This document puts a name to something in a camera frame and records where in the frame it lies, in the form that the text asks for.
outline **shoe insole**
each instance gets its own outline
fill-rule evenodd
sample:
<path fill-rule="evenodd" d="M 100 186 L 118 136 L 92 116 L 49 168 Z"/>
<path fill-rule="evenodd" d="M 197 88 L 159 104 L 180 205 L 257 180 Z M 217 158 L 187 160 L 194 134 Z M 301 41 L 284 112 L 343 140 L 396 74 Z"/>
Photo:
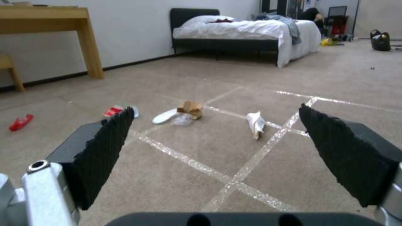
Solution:
<path fill-rule="evenodd" d="M 172 116 L 174 116 L 177 113 L 177 108 L 169 110 L 169 111 L 165 111 L 164 113 L 157 115 L 152 122 L 154 124 L 160 124 L 163 122 L 166 122 L 167 120 L 169 120 Z"/>

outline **crumpled white paper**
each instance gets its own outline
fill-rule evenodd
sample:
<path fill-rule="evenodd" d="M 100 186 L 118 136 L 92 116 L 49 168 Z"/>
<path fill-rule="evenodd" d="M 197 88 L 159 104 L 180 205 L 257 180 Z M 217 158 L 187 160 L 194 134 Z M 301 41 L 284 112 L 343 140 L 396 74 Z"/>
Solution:
<path fill-rule="evenodd" d="M 261 117 L 261 112 L 247 114 L 248 124 L 253 134 L 254 139 L 260 137 L 260 132 L 264 132 L 265 120 Z"/>

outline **black clothing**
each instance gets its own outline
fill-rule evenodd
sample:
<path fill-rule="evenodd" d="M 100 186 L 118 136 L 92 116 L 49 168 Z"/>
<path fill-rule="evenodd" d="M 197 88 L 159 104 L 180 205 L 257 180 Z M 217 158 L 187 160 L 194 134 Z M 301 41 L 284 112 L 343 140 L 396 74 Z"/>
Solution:
<path fill-rule="evenodd" d="M 324 22 L 323 21 L 314 21 L 314 23 L 317 25 L 319 29 L 324 28 Z"/>
<path fill-rule="evenodd" d="M 299 16 L 299 20 L 314 21 L 316 19 L 316 15 L 319 13 L 320 12 L 317 8 L 309 8 Z"/>

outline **red and white package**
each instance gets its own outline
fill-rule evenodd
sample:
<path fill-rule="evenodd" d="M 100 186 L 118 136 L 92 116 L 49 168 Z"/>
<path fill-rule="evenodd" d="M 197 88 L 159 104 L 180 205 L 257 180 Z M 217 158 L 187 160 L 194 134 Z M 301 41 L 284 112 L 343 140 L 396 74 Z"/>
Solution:
<path fill-rule="evenodd" d="M 103 113 L 103 116 L 105 116 L 105 117 L 112 117 L 112 116 L 114 116 L 115 114 L 121 112 L 122 110 L 124 110 L 123 107 L 118 106 L 118 105 L 115 105 L 115 106 L 109 108 L 109 110 L 107 110 L 105 113 Z"/>
<path fill-rule="evenodd" d="M 10 125 L 9 129 L 11 131 L 17 131 L 24 128 L 31 120 L 33 119 L 33 115 L 28 114 L 24 119 L 17 118 L 12 125 Z"/>

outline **white pillow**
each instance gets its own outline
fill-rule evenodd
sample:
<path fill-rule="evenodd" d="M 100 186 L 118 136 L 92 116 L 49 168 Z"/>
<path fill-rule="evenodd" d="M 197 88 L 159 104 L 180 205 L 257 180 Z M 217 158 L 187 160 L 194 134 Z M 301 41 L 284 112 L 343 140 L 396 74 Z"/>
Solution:
<path fill-rule="evenodd" d="M 228 20 L 234 20 L 233 17 L 229 17 L 229 16 L 196 16 L 193 17 L 191 19 L 189 19 L 188 21 L 186 21 L 182 27 L 192 27 L 192 26 L 197 26 L 197 25 L 204 25 L 206 23 L 210 23 L 210 22 L 215 22 L 216 20 L 224 20 L 224 19 L 228 19 Z"/>

